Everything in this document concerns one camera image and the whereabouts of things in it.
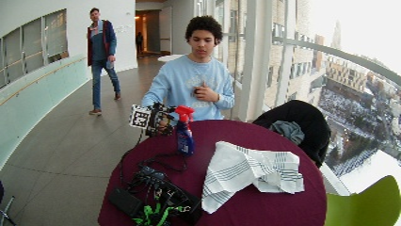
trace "green chair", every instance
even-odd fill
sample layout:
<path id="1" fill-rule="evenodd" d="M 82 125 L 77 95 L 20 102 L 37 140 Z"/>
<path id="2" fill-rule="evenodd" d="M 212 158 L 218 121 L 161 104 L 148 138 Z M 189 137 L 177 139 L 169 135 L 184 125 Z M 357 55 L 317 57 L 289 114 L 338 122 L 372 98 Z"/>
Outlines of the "green chair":
<path id="1" fill-rule="evenodd" d="M 398 184 L 385 176 L 358 194 L 328 194 L 325 226 L 393 226 L 399 211 Z"/>

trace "blue spray bottle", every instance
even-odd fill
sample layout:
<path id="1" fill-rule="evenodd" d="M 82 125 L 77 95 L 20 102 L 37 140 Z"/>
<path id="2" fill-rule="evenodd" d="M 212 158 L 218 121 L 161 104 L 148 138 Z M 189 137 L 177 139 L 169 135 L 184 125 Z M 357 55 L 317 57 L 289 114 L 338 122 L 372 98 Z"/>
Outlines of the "blue spray bottle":
<path id="1" fill-rule="evenodd" d="M 176 113 L 180 115 L 180 120 L 177 123 L 177 144 L 178 152 L 186 156 L 190 156 L 194 151 L 194 141 L 192 138 L 192 132 L 189 129 L 189 121 L 192 121 L 192 113 L 194 109 L 189 106 L 180 105 L 176 108 Z"/>

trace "white column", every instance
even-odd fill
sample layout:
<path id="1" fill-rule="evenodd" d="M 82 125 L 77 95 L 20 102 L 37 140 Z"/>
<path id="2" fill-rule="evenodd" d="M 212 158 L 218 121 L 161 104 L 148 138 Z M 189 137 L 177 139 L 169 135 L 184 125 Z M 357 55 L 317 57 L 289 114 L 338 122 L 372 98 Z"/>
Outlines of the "white column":
<path id="1" fill-rule="evenodd" d="M 272 1 L 246 1 L 245 60 L 238 117 L 254 120 L 262 113 L 272 46 Z"/>

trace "hand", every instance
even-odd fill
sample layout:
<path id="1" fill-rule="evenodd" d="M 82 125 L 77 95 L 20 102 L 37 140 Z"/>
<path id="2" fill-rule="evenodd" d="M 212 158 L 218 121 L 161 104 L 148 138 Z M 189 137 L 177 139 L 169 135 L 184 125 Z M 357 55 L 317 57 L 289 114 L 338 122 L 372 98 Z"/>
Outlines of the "hand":
<path id="1" fill-rule="evenodd" d="M 109 55 L 109 61 L 114 62 L 116 61 L 116 57 L 113 55 Z"/>
<path id="2" fill-rule="evenodd" d="M 213 91 L 202 82 L 201 87 L 194 87 L 194 95 L 200 101 L 217 102 L 220 99 L 218 93 Z"/>

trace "maroon tablecloth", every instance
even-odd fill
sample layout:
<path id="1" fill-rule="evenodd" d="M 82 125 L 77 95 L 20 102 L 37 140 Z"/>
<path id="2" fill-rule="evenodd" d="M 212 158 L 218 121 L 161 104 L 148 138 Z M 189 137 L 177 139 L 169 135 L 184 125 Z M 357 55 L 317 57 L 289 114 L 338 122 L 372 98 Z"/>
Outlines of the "maroon tablecloth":
<path id="1" fill-rule="evenodd" d="M 160 165 L 152 166 L 166 173 L 172 182 L 201 197 L 202 183 L 216 142 L 226 141 L 248 149 L 265 151 L 290 151 L 300 156 L 300 172 L 304 175 L 305 191 L 296 194 L 262 193 L 250 185 L 238 191 L 221 208 L 202 215 L 197 225 L 273 225 L 273 226 L 322 226 L 326 218 L 326 191 L 321 172 L 304 151 L 284 137 L 258 125 L 240 121 L 194 121 L 190 123 L 196 141 L 194 154 L 186 158 L 188 170 L 176 172 Z M 129 152 L 124 159 L 124 178 L 130 180 L 137 172 L 137 163 L 157 153 L 173 153 L 177 149 L 176 135 L 150 137 Z M 172 167 L 178 168 L 181 159 L 165 159 Z M 108 196 L 120 186 L 120 169 L 112 173 L 98 214 L 98 225 L 134 225 L 130 218 L 109 203 Z M 176 224 L 186 225 L 178 219 Z"/>

